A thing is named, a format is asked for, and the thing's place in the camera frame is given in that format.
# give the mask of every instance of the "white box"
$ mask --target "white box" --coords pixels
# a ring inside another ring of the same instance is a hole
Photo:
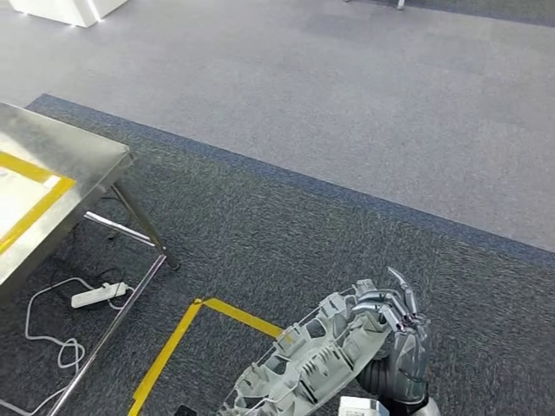
[[[362,397],[341,396],[338,416],[389,416],[379,401]]]
[[[127,0],[9,0],[16,11],[88,28]]]

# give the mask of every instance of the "table leg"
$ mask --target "table leg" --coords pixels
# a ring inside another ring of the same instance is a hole
[[[123,321],[123,318],[127,315],[128,312],[131,309],[131,306],[133,306],[134,303],[140,296],[141,293],[143,293],[143,290],[144,290],[147,284],[150,281],[150,279],[153,278],[156,274],[158,269],[162,266],[162,263],[164,263],[164,260],[165,260],[165,256],[163,254],[160,254],[156,258],[156,260],[150,267],[150,269],[146,272],[146,274],[143,277],[143,280],[139,283],[138,286],[135,288],[135,291],[133,292],[132,295],[129,296],[129,299],[125,302],[125,304],[123,306],[123,308],[120,309],[119,312],[118,312],[118,315],[116,316],[116,319],[114,319],[110,326],[102,336],[100,342],[93,350],[88,358],[85,361],[85,364],[83,364],[82,367],[79,370],[79,373],[77,373],[73,379],[66,387],[66,390],[60,396],[60,398],[54,405],[52,409],[51,409],[50,412],[48,412],[48,416],[55,416],[58,414],[61,408],[66,404],[67,401],[67,398],[69,398],[75,389],[76,387],[81,381],[81,379],[85,376],[85,374],[88,370],[92,363],[96,359],[96,357],[98,355],[99,352],[103,347],[109,338],[113,334],[119,325]]]
[[[166,257],[166,261],[171,269],[177,269],[179,263],[173,256],[170,255],[165,245],[162,243],[158,231],[135,202],[127,192],[119,181],[112,186],[112,190],[116,196],[123,204],[133,218],[137,220],[146,233],[150,240],[159,251]]]

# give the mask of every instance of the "dark gray carpet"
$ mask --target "dark gray carpet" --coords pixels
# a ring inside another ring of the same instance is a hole
[[[398,2],[396,0],[377,0],[377,3],[396,5]],[[555,2],[553,0],[406,0],[405,5],[555,26]]]
[[[177,273],[164,269],[147,288],[65,414],[126,414],[143,373],[195,297],[216,296],[285,327],[357,279],[391,285],[387,265],[405,273],[434,324],[430,389],[444,415],[555,414],[551,253],[54,97],[42,96],[31,109],[130,145],[137,161],[125,183],[183,263]],[[97,211],[125,219],[109,200]],[[94,278],[119,265],[133,283],[151,259],[143,247],[109,235],[82,224],[73,250],[68,252],[69,236],[2,306],[0,397],[30,409],[54,380],[69,379],[69,371],[55,369],[57,348],[22,336],[29,297],[47,286],[52,272],[60,270],[56,281],[77,275],[99,284],[119,280],[115,272]],[[69,311],[63,299],[70,289],[38,304],[33,330],[76,335],[90,350],[114,313],[102,305]],[[270,344],[202,310],[143,414],[173,414],[180,404],[215,410]],[[336,410],[333,402],[319,414]],[[11,413],[0,410],[4,414]]]

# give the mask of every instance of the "white furniture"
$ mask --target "white furniture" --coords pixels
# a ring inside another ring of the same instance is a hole
[[[17,11],[88,28],[127,0],[9,0]]]

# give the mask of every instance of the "robotic hand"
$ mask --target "robotic hand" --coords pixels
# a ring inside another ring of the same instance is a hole
[[[367,392],[377,395],[391,416],[439,416],[439,409],[427,394],[430,358],[430,321],[421,314],[415,293],[401,273],[387,268],[402,290],[378,289],[358,298],[352,311],[378,312],[395,334],[390,354],[372,360],[356,379]]]

